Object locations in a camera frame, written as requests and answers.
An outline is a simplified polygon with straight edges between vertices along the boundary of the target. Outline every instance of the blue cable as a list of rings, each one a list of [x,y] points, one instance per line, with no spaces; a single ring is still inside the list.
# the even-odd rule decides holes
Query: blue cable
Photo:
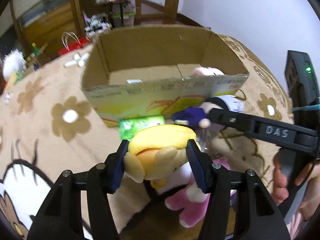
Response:
[[[295,111],[317,111],[320,110],[320,104],[314,105],[314,106],[302,106],[302,107],[294,107],[292,108],[292,112]]]

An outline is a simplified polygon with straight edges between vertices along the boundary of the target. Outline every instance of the cartoon character print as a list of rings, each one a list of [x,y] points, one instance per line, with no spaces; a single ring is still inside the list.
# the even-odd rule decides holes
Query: cartoon character print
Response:
[[[32,221],[53,186],[53,182],[36,166],[38,139],[34,144],[32,163],[21,159],[19,141],[15,142],[18,159],[14,159],[12,143],[12,163],[7,166],[3,180],[0,179],[0,209],[18,235],[26,240]],[[84,237],[92,239],[89,226],[85,222],[83,230]]]

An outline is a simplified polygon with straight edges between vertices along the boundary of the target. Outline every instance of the yellow plush toy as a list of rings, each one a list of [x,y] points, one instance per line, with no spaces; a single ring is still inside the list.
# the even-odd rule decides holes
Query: yellow plush toy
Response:
[[[179,125],[157,125],[139,131],[124,156],[124,171],[135,182],[151,180],[154,188],[165,185],[165,177],[185,164],[189,139],[196,141],[193,130]]]

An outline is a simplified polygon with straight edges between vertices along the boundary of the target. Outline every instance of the pink plush toy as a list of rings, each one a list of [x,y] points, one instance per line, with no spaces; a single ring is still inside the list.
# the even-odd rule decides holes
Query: pink plush toy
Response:
[[[230,170],[227,159],[222,157],[214,160],[214,163],[220,163]],[[176,194],[166,198],[164,204],[173,211],[184,209],[180,216],[179,222],[185,228],[194,227],[201,219],[204,218],[207,210],[210,194],[204,194],[197,187],[195,178],[191,175],[188,186],[179,190]]]

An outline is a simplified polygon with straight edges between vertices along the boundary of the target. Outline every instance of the open cardboard box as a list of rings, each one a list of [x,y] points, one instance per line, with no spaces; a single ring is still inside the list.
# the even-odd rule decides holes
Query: open cardboard box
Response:
[[[225,76],[190,76],[197,66]],[[109,127],[120,119],[170,116],[212,95],[234,94],[248,78],[237,55],[208,29],[145,25],[114,29],[95,43],[82,90]],[[141,80],[129,84],[127,80]]]

